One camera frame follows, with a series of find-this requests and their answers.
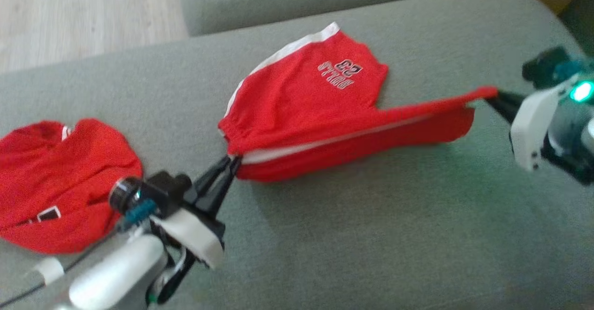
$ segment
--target red clothing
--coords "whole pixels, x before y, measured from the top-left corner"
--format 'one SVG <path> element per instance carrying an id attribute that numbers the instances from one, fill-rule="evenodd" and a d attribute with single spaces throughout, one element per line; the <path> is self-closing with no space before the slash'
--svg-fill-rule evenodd
<path id="1" fill-rule="evenodd" d="M 72 253 L 106 235 L 118 219 L 108 194 L 140 160 L 118 131 L 85 119 L 14 130 L 0 140 L 0 237 L 40 253 Z"/>
<path id="2" fill-rule="evenodd" d="M 391 147 L 454 141 L 472 124 L 466 103 L 497 94 L 481 88 L 378 110 L 387 71 L 335 23 L 285 46 L 240 82 L 219 123 L 228 153 L 244 157 L 238 176 L 278 181 Z"/>

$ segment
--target wooden floor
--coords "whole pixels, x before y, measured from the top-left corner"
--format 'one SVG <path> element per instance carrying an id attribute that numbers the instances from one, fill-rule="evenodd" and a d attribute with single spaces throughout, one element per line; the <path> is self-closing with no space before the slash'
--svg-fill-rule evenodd
<path id="1" fill-rule="evenodd" d="M 186 38 L 180 0 L 0 0 L 0 73 Z"/>

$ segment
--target white trim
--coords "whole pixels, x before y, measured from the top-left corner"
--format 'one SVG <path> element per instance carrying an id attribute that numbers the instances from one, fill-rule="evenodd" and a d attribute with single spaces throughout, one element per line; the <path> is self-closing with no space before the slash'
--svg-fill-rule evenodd
<path id="1" fill-rule="evenodd" d="M 266 58 L 262 63 L 259 63 L 259 65 L 257 67 L 255 67 L 255 69 L 250 72 L 250 75 L 252 75 L 253 73 L 255 73 L 257 71 L 260 71 L 261 69 L 267 67 L 268 65 L 274 64 L 274 63 L 278 62 L 279 60 L 282 60 L 283 58 L 289 56 L 290 54 L 293 54 L 294 52 L 297 52 L 299 49 L 303 48 L 304 46 L 306 46 L 310 43 L 324 42 L 325 40 L 329 39 L 330 37 L 332 37 L 333 35 L 338 33 L 339 30 L 340 30 L 340 28 L 338 27 L 338 25 L 335 22 L 333 22 L 333 23 L 329 24 L 328 27 L 324 28 L 322 31 L 320 31 L 318 33 L 306 35 L 305 37 L 302 37 L 301 39 L 298 39 L 297 41 L 294 41 L 294 42 L 291 42 L 291 43 L 285 45 L 281 50 L 278 50 L 275 54 L 273 54 L 269 58 Z M 233 105 L 233 102 L 235 102 L 235 97 L 237 96 L 237 91 L 241 88 L 241 85 L 244 84 L 244 80 L 239 82 L 237 88 L 235 89 L 235 92 L 233 92 L 233 95 L 231 96 L 231 99 L 229 99 L 229 103 L 227 104 L 227 111 L 225 112 L 225 116 L 229 115 L 231 106 Z"/>
<path id="2" fill-rule="evenodd" d="M 68 137 L 68 134 L 70 134 L 70 132 L 69 132 L 69 131 L 70 131 L 70 130 L 68 130 L 68 127 L 66 127 L 66 126 L 63 126 L 63 127 L 62 127 L 62 141 L 63 141 L 64 139 L 66 139 L 66 137 Z"/>
<path id="3" fill-rule="evenodd" d="M 379 126 L 377 128 L 371 128 L 366 130 L 361 130 L 360 132 L 355 132 L 352 134 L 347 134 L 339 137 L 333 137 L 329 139 L 325 139 L 322 141 L 317 141 L 313 143 L 301 144 L 301 145 L 293 145 L 292 147 L 285 147 L 279 149 L 257 149 L 250 153 L 246 153 L 242 159 L 242 164 L 259 164 L 261 162 L 267 162 L 271 160 L 275 160 L 277 158 L 282 158 L 284 156 L 288 156 L 295 153 L 300 153 L 306 150 L 314 149 L 317 147 L 321 147 L 322 145 L 328 145 L 340 141 L 345 141 L 347 139 L 352 139 L 355 137 L 360 137 L 367 134 L 375 134 L 377 132 L 382 132 L 385 130 L 390 130 L 394 128 L 398 128 L 399 126 L 406 126 L 407 124 L 412 124 L 415 122 L 419 122 L 425 120 L 432 115 L 424 115 L 419 117 L 410 118 L 408 120 L 386 124 L 384 126 Z"/>
<path id="4" fill-rule="evenodd" d="M 58 215 L 58 219 L 62 218 L 62 213 L 60 213 L 60 209 L 58 209 L 58 206 L 53 206 L 53 207 L 49 207 L 48 209 L 45 209 L 44 211 L 38 213 L 37 218 L 38 218 L 38 222 L 41 222 L 41 216 L 44 215 L 45 213 L 49 213 L 50 211 L 55 211 L 56 215 Z"/>

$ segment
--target bulls 23 logo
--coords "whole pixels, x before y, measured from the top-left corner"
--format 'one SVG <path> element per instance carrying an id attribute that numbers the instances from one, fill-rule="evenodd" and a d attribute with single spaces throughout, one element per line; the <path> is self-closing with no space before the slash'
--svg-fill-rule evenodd
<path id="1" fill-rule="evenodd" d="M 354 83 L 352 79 L 348 78 L 356 75 L 362 69 L 363 67 L 354 64 L 352 60 L 348 59 L 343 60 L 334 66 L 329 61 L 318 65 L 318 71 L 323 71 L 322 77 L 325 77 L 327 82 L 341 90 Z"/>

